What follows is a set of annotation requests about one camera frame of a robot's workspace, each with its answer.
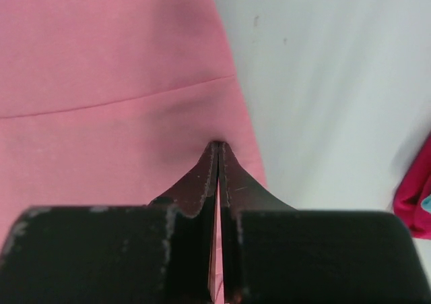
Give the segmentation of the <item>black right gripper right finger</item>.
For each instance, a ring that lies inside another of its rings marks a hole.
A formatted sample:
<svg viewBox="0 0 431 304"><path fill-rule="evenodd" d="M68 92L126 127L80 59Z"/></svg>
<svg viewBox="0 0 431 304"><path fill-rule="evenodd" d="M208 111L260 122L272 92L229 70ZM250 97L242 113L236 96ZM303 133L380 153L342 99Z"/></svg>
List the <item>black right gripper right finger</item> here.
<svg viewBox="0 0 431 304"><path fill-rule="evenodd" d="M425 303L412 238L388 212L297 210L219 145L227 303Z"/></svg>

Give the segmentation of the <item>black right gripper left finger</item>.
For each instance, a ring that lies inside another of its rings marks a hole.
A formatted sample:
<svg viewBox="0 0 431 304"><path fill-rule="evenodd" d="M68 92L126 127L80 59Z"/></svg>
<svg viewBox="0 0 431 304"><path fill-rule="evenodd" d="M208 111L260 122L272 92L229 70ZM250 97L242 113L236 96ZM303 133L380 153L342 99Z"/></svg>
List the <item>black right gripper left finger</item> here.
<svg viewBox="0 0 431 304"><path fill-rule="evenodd" d="M145 206L22 212L1 250L1 302L213 303L218 149Z"/></svg>

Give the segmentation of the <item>pink t shirt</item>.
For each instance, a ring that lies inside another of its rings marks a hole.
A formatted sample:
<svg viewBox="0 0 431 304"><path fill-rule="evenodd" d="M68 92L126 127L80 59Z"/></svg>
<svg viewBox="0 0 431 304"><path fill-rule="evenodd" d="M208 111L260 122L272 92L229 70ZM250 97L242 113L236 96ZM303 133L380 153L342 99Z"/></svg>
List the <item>pink t shirt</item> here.
<svg viewBox="0 0 431 304"><path fill-rule="evenodd" d="M148 205L212 142L264 182L213 0L1 0L1 250L32 207Z"/></svg>

